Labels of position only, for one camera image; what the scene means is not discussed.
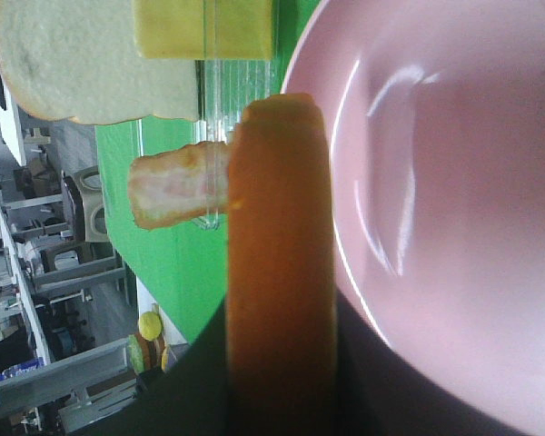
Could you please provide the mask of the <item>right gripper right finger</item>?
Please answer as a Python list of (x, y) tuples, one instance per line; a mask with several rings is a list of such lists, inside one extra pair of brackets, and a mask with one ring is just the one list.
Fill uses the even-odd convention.
[(337, 435), (521, 435), (417, 372), (337, 295)]

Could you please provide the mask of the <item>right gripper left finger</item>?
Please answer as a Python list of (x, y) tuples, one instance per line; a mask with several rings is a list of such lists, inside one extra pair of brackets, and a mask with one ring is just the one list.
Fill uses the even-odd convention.
[(224, 307), (183, 357), (141, 397), (91, 424), (85, 435), (224, 435), (227, 430)]

